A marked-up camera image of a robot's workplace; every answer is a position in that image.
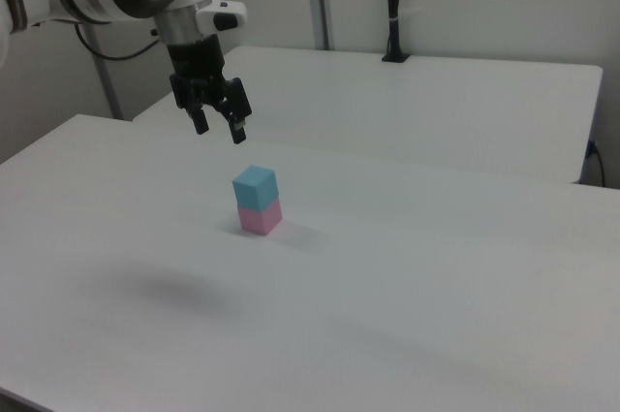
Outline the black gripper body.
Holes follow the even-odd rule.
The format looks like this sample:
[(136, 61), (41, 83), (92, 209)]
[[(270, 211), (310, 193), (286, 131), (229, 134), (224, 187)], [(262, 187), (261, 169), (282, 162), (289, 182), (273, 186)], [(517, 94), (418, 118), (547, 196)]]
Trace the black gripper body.
[(167, 45), (173, 67), (170, 75), (176, 105), (188, 110), (198, 104), (228, 109), (225, 64), (220, 39), (212, 34), (185, 45)]

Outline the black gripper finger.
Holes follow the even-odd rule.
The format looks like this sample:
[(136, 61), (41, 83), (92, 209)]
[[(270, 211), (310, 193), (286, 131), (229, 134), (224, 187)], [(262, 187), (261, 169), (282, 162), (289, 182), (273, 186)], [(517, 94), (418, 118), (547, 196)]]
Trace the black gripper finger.
[(227, 120), (233, 143), (243, 143), (245, 121), (252, 114), (252, 108), (241, 79), (224, 80), (213, 107)]
[(203, 135), (209, 130), (207, 118), (202, 110), (201, 105), (194, 105), (190, 108), (187, 108), (186, 111), (191, 118), (198, 135)]

